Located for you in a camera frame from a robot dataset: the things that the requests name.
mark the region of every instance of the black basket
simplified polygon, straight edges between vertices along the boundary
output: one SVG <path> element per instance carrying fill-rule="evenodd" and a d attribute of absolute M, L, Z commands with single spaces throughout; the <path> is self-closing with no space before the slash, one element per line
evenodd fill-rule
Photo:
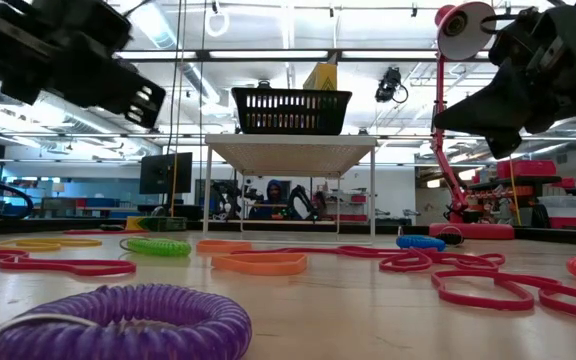
<path fill-rule="evenodd" d="M 233 88 L 245 134 L 339 135 L 350 91 Z"/>

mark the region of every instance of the computer monitor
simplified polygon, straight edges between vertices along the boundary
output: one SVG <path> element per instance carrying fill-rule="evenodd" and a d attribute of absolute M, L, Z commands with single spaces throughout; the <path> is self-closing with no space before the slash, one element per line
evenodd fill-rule
<path fill-rule="evenodd" d="M 175 155 L 177 176 L 175 179 Z M 192 153 L 145 156 L 141 159 L 140 194 L 172 194 L 172 183 L 176 180 L 175 193 L 189 193 L 192 179 Z"/>

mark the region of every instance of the yellow rubber band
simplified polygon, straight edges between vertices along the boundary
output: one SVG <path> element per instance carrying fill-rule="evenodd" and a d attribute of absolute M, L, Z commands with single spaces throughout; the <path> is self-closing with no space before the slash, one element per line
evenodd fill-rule
<path fill-rule="evenodd" d="M 61 247 L 101 246 L 101 241 L 94 239 L 72 238 L 28 238 L 0 241 L 0 250 L 23 250 L 28 252 L 58 251 Z"/>

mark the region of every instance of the red desk lamp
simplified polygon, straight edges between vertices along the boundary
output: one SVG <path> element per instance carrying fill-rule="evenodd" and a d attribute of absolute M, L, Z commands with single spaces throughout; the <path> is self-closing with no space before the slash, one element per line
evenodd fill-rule
<path fill-rule="evenodd" d="M 447 61 L 466 61 L 483 49 L 492 35 L 481 31 L 484 18 L 495 16 L 495 10 L 483 2 L 469 2 L 458 6 L 443 6 L 435 16 L 438 27 L 437 45 L 437 98 L 433 111 L 436 114 L 445 109 L 444 103 L 444 68 Z M 487 26 L 494 27 L 495 21 Z M 469 239 L 514 239 L 514 229 L 510 225 L 496 224 L 466 224 L 464 211 L 468 208 L 466 195 L 460 188 L 454 172 L 450 168 L 446 154 L 443 151 L 444 130 L 433 125 L 431 147 L 442 171 L 444 180 L 450 189 L 452 202 L 450 204 L 450 224 L 431 224 L 430 236 L 436 236 L 448 227 L 457 228 L 464 238 Z"/>

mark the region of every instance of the lamp head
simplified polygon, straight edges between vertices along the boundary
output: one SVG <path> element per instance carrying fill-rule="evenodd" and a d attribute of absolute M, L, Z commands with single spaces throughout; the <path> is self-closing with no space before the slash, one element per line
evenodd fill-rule
<path fill-rule="evenodd" d="M 463 61 L 477 55 L 492 37 L 481 30 L 481 21 L 494 15 L 495 10 L 480 1 L 443 6 L 435 16 L 441 54 L 452 61 Z M 495 21 L 486 23 L 488 27 L 494 28 L 495 25 Z"/>

